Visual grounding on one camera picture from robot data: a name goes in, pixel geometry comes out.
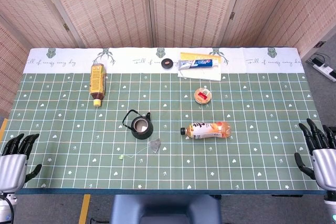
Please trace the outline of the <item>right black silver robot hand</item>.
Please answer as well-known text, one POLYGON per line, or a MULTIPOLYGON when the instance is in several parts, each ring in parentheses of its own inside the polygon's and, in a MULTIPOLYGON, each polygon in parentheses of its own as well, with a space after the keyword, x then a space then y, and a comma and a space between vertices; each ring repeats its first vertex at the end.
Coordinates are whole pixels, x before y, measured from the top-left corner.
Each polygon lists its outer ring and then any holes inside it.
POLYGON ((326 191, 335 191, 335 131, 323 125, 320 130, 314 121, 307 118, 308 127, 299 123, 310 154, 312 168, 302 161, 299 153, 294 153, 299 170, 317 182, 326 191))

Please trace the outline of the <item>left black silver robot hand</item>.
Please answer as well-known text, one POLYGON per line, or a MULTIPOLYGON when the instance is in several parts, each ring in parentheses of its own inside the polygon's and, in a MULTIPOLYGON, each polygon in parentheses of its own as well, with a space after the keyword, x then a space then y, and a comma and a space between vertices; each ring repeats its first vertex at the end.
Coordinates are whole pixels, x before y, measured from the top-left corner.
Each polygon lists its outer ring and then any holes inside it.
POLYGON ((27 161, 38 138, 39 134, 25 136, 22 133, 5 144, 1 154, 1 193, 16 193, 39 174, 42 164, 27 173, 27 161))

